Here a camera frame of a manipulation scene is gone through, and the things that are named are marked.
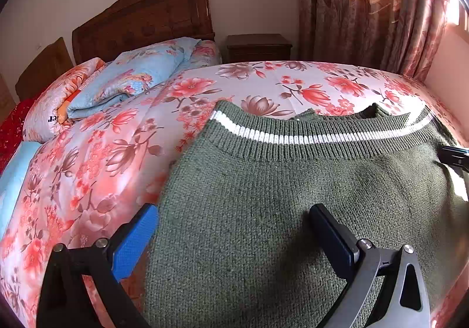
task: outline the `floral bedsheet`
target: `floral bedsheet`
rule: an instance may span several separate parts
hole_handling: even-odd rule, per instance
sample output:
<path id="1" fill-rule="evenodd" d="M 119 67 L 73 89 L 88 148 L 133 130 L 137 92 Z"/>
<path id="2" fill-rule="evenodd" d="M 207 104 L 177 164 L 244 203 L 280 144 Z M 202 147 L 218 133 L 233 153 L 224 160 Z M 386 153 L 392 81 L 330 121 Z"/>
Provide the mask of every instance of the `floral bedsheet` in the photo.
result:
<path id="1" fill-rule="evenodd" d="M 459 122 L 438 99 L 423 85 L 396 74 L 298 61 L 236 63 L 176 73 L 166 83 L 74 124 L 45 143 L 31 161 L 0 241 L 0 291 L 26 327 L 35 326 L 52 247 L 58 242 L 69 248 L 89 246 L 110 237 L 145 202 L 158 203 L 170 167 L 219 99 L 255 115 L 281 119 L 308 108 L 347 115 L 374 102 L 400 114 L 424 101 L 461 144 L 467 144 Z M 123 282 L 138 307 L 144 261 Z M 85 283 L 102 324 L 113 326 L 92 280 L 85 278 Z M 467 287 L 467 282 L 459 283 L 460 289 Z M 433 327 L 443 326 L 458 301 L 442 301 L 433 312 Z"/>

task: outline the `light blue blanket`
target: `light blue blanket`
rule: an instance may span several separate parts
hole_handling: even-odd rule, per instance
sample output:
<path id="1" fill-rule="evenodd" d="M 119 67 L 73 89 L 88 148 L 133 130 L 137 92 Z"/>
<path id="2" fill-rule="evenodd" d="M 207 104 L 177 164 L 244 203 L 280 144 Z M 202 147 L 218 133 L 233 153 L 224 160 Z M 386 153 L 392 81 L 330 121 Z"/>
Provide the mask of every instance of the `light blue blanket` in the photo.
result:
<path id="1" fill-rule="evenodd" d="M 121 53 L 71 101 L 69 118 L 93 115 L 165 81 L 199 41 L 181 37 Z"/>
<path id="2" fill-rule="evenodd" d="M 28 166 L 41 144 L 22 141 L 0 177 L 0 239 L 10 222 Z"/>

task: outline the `folded blanket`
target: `folded blanket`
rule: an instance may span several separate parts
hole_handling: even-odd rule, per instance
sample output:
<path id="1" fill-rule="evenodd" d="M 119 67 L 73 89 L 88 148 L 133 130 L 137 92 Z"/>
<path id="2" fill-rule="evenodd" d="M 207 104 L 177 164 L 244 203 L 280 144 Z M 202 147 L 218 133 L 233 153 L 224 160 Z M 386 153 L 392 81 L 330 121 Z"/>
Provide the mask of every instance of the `folded blanket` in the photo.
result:
<path id="1" fill-rule="evenodd" d="M 70 119 L 81 119 L 165 81 L 188 60 L 199 39 L 181 37 L 121 53 L 67 108 Z"/>

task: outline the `blue gripper pad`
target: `blue gripper pad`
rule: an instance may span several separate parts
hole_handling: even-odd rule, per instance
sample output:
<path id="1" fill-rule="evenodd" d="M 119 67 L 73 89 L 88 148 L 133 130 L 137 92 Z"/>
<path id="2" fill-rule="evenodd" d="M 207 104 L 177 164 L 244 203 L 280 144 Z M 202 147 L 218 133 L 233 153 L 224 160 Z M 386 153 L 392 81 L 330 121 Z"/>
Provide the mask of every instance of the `blue gripper pad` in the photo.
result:
<path id="1" fill-rule="evenodd" d="M 158 227 L 158 208 L 149 205 L 143 215 L 131 227 L 113 255 L 111 271 L 117 281 L 128 278 L 144 251 L 149 239 Z"/>

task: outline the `curtain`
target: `curtain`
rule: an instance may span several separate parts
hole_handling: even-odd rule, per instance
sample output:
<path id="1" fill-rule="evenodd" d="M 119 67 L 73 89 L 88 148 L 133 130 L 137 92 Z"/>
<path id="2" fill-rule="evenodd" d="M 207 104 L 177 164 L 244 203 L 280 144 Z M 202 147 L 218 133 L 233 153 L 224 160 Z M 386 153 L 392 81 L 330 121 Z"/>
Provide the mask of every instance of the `curtain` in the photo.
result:
<path id="1" fill-rule="evenodd" d="M 445 29 L 448 1 L 300 0 L 300 59 L 424 81 Z"/>

